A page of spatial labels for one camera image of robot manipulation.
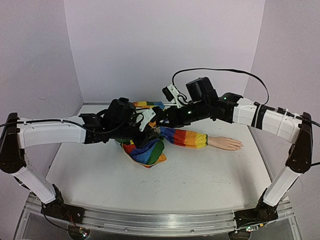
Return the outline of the small nail polish bottle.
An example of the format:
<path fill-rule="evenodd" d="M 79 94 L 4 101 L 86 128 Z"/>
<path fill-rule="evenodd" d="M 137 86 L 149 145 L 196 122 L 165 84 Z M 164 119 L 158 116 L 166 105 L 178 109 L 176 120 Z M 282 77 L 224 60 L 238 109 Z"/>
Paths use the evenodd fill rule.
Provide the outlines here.
<path fill-rule="evenodd" d="M 160 127 L 155 126 L 155 127 L 152 128 L 152 130 L 153 130 L 153 132 L 155 132 L 155 133 L 157 133 L 157 134 L 160 134 L 160 133 L 161 133 Z"/>

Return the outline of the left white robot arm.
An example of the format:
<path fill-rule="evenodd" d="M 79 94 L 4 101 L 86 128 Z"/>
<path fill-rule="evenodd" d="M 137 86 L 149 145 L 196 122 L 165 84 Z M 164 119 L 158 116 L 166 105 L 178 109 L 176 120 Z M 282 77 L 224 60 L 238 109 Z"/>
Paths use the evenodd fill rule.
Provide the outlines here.
<path fill-rule="evenodd" d="M 133 141 L 140 148 L 157 137 L 149 125 L 162 111 L 159 106 L 135 106 L 127 98 L 114 99 L 98 113 L 82 113 L 61 119 L 19 118 L 10 113 L 0 137 L 0 170 L 12 175 L 42 203 L 41 213 L 64 221 L 81 223 L 82 207 L 64 202 L 59 188 L 36 172 L 25 149 L 56 143 L 96 144 L 110 139 Z"/>

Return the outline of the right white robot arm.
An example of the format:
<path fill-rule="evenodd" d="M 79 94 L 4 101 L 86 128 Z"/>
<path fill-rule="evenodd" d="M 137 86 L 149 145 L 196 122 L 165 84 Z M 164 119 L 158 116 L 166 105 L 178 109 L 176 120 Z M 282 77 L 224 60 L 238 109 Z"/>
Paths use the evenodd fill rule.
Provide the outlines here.
<path fill-rule="evenodd" d="M 234 213 L 238 229 L 277 220 L 280 200 L 312 166 L 311 115 L 306 112 L 298 115 L 284 108 L 269 107 L 235 93 L 218 96 L 208 77 L 195 79 L 186 87 L 191 97 L 190 103 L 180 103 L 180 92 L 173 84 L 163 88 L 162 92 L 173 105 L 157 114 L 158 126 L 181 128 L 210 118 L 250 126 L 291 143 L 285 166 L 265 189 L 256 207 Z"/>

